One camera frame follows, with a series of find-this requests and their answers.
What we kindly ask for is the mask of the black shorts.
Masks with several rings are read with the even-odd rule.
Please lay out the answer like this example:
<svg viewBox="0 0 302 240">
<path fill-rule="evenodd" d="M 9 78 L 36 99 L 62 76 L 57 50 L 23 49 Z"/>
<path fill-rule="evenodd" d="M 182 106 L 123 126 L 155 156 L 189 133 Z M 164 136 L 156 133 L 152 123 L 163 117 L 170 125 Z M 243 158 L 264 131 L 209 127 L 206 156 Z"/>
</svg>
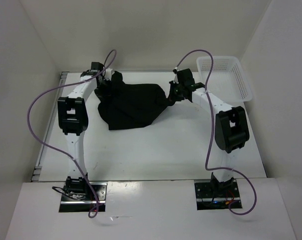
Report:
<svg viewBox="0 0 302 240">
<path fill-rule="evenodd" d="M 126 84 L 118 71 L 112 75 L 111 96 L 97 98 L 99 115 L 111 131 L 147 127 L 175 104 L 158 84 Z"/>
</svg>

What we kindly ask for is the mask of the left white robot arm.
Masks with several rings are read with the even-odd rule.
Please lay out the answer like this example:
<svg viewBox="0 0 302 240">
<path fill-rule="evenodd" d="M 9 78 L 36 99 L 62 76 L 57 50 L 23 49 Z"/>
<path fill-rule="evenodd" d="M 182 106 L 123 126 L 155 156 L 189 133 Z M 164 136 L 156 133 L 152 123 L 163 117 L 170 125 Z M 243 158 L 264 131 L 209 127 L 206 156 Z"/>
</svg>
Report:
<svg viewBox="0 0 302 240">
<path fill-rule="evenodd" d="M 73 200 L 85 200 L 94 195 L 87 183 L 84 160 L 84 135 L 89 126 L 86 101 L 96 88 L 109 84 L 113 74 L 113 69 L 92 62 L 91 68 L 81 74 L 80 83 L 57 102 L 59 128 L 65 135 L 67 153 L 72 162 L 63 192 Z"/>
</svg>

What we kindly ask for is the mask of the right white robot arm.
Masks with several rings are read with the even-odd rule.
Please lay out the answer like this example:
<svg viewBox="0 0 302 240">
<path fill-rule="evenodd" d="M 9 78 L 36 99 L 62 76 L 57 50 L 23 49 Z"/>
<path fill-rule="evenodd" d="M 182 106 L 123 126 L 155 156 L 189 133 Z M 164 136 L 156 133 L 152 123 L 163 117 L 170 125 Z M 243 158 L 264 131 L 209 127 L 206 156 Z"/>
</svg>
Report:
<svg viewBox="0 0 302 240">
<path fill-rule="evenodd" d="M 234 107 L 219 99 L 205 88 L 205 84 L 196 83 L 190 69 L 173 70 L 174 80 L 170 81 L 169 98 L 173 101 L 189 100 L 206 110 L 211 117 L 213 133 L 209 140 L 209 149 L 219 148 L 220 160 L 211 171 L 210 191 L 213 196 L 220 197 L 232 187 L 234 167 L 240 150 L 249 140 L 249 130 L 243 107 Z"/>
</svg>

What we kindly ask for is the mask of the white perforated plastic basket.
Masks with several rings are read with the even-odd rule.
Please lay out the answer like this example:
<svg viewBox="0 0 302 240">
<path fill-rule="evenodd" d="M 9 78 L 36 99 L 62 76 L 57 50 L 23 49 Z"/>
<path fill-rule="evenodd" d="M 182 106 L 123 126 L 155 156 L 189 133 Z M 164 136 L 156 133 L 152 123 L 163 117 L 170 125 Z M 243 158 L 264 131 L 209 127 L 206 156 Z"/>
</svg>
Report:
<svg viewBox="0 0 302 240">
<path fill-rule="evenodd" d="M 208 56 L 196 60 L 199 78 L 204 83 L 207 79 L 208 90 L 228 103 L 248 102 L 252 92 L 243 68 L 236 57 Z"/>
</svg>

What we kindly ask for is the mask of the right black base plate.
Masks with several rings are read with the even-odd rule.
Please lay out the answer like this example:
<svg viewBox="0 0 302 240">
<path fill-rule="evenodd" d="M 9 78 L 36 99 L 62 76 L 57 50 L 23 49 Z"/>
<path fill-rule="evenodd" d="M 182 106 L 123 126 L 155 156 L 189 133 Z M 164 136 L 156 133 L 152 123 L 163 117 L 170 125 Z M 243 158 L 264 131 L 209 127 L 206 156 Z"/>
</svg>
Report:
<svg viewBox="0 0 302 240">
<path fill-rule="evenodd" d="M 241 209 L 237 182 L 224 190 L 214 190 L 210 180 L 194 181 L 197 210 Z"/>
</svg>

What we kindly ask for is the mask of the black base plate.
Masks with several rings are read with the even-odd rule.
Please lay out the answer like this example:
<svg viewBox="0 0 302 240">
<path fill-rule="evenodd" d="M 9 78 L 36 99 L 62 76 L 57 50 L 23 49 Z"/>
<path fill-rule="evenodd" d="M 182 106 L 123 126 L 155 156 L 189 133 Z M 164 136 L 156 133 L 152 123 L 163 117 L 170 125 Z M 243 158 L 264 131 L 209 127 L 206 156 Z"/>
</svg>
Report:
<svg viewBox="0 0 302 240">
<path fill-rule="evenodd" d="M 210 180 L 194 181 L 197 210 L 241 209 L 237 182 L 224 190 L 214 190 Z"/>
<path fill-rule="evenodd" d="M 107 183 L 92 183 L 93 189 L 99 198 L 99 210 L 98 212 L 105 212 L 106 210 L 106 193 Z M 60 213 L 88 213 L 96 204 L 94 195 L 89 193 L 88 196 L 72 196 L 71 198 L 62 195 L 59 212 Z"/>
</svg>

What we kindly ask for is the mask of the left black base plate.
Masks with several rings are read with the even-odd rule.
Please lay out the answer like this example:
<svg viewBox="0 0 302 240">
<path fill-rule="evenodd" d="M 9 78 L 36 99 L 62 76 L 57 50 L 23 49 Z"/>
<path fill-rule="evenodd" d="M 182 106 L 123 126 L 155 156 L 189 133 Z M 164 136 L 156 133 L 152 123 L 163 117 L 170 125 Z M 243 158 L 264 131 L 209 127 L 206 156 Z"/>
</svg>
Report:
<svg viewBox="0 0 302 240">
<path fill-rule="evenodd" d="M 93 189 L 99 198 L 99 210 L 98 212 L 105 212 L 106 210 L 106 193 L 107 183 L 92 183 Z M 72 196 L 71 198 L 62 195 L 59 212 L 60 213 L 88 213 L 96 204 L 94 195 L 89 193 L 88 196 Z"/>
</svg>

